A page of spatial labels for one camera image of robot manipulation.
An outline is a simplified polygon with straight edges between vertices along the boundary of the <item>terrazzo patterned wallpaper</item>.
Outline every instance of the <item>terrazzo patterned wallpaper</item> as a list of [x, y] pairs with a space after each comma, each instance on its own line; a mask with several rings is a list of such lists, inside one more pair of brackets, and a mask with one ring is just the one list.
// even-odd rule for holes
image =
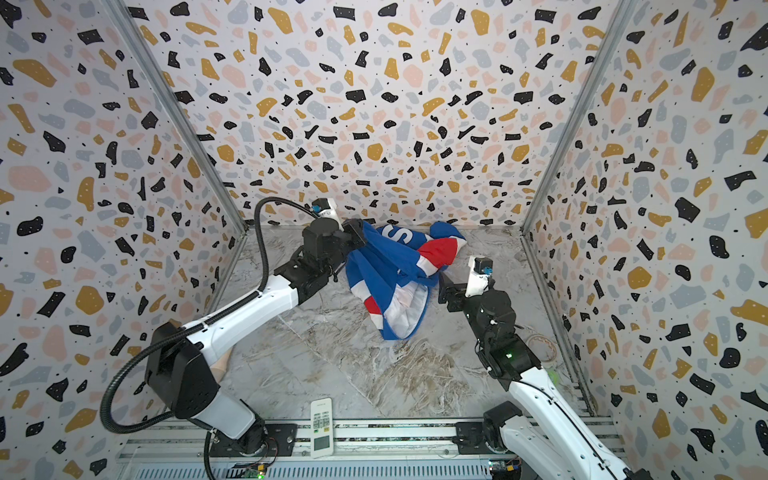
[[768, 478], [768, 3], [639, 2], [531, 238], [654, 478]]
[[[202, 313], [233, 226], [100, 3], [0, 15], [0, 477], [106, 478], [125, 441], [97, 418], [107, 382]], [[122, 423], [160, 407], [142, 369]]]
[[[613, 13], [608, 0], [130, 0], [245, 218], [519, 222]], [[266, 207], [265, 221], [298, 221]]]

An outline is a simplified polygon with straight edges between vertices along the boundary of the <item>remote control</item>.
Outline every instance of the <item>remote control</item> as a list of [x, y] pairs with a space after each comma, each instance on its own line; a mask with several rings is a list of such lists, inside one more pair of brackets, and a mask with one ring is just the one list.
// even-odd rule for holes
[[310, 404], [312, 422], [312, 458], [333, 455], [333, 415], [331, 399], [315, 400]]

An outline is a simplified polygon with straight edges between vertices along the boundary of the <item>metal corner post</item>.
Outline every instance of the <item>metal corner post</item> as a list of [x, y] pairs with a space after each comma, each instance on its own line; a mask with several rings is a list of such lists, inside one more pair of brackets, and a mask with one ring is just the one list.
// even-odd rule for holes
[[125, 40], [125, 43], [136, 59], [136, 62], [146, 74], [147, 81], [154, 93], [157, 94], [157, 97], [163, 108], [165, 108], [171, 122], [179, 131], [182, 140], [187, 144], [190, 150], [192, 150], [192, 155], [197, 159], [197, 164], [203, 171], [208, 185], [219, 198], [221, 207], [237, 229], [235, 234], [242, 238], [243, 233], [248, 230], [248, 226], [243, 221], [240, 212], [232, 201], [232, 197], [230, 197], [227, 189], [219, 178], [216, 168], [214, 168], [211, 162], [208, 161], [208, 153], [206, 153], [202, 143], [200, 143], [200, 140], [198, 140], [197, 135], [194, 133], [192, 125], [184, 116], [178, 102], [176, 102], [174, 93], [165, 82], [160, 66], [155, 61], [152, 52], [149, 51], [149, 47], [144, 43], [144, 39], [141, 37], [138, 27], [129, 15], [125, 3], [123, 0], [101, 0], [101, 4], [104, 6], [107, 15], [114, 23], [115, 28]]
[[608, 23], [603, 43], [600, 46], [598, 54], [595, 56], [594, 65], [589, 71], [584, 87], [576, 98], [576, 104], [574, 105], [573, 110], [571, 110], [571, 116], [568, 117], [568, 121], [565, 124], [563, 136], [560, 137], [558, 146], [554, 149], [552, 160], [549, 162], [549, 165], [541, 178], [541, 182], [536, 189], [531, 206], [528, 208], [528, 213], [525, 215], [522, 227], [523, 233], [530, 232], [533, 227], [536, 213], [547, 197], [546, 191], [554, 183], [555, 175], [565, 161], [565, 154], [568, 152], [568, 149], [571, 147], [571, 144], [576, 137], [576, 132], [578, 131], [579, 125], [581, 125], [581, 120], [589, 109], [592, 97], [594, 97], [595, 92], [600, 86], [600, 80], [603, 78], [605, 70], [611, 63], [614, 51], [621, 40], [624, 29], [627, 27], [627, 23], [638, 2], [639, 0], [619, 0], [618, 5], [616, 6], [614, 15]]

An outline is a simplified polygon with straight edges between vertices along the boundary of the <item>marble floor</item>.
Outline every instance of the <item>marble floor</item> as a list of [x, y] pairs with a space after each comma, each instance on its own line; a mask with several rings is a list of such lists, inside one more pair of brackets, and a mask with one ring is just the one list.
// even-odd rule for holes
[[[448, 268], [467, 277], [470, 254], [494, 260], [495, 288], [517, 313], [521, 338], [559, 376], [558, 389], [586, 415], [581, 390], [571, 384], [517, 230], [461, 230], [468, 243]], [[270, 269], [301, 244], [301, 228], [265, 227]], [[220, 308], [260, 281], [260, 254], [251, 230]], [[310, 402], [331, 397], [339, 419], [479, 417], [509, 399], [482, 368], [475, 338], [461, 313], [448, 313], [431, 295], [417, 333], [387, 341], [371, 323], [342, 272], [301, 306], [270, 320], [234, 347], [221, 384], [266, 419], [301, 419]]]

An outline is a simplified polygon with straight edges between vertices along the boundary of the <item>slotted metal panel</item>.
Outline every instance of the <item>slotted metal panel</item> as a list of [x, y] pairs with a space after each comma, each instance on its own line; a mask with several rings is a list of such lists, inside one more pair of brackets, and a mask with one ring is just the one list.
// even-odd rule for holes
[[[206, 478], [199, 464], [141, 465], [132, 476], [135, 480]], [[213, 467], [216, 478], [238, 478], [241, 468]], [[366, 480], [393, 478], [396, 480], [488, 480], [488, 461], [480, 459], [403, 460], [397, 462], [339, 462], [307, 461], [278, 462], [271, 466], [265, 478], [308, 478], [312, 480]]]

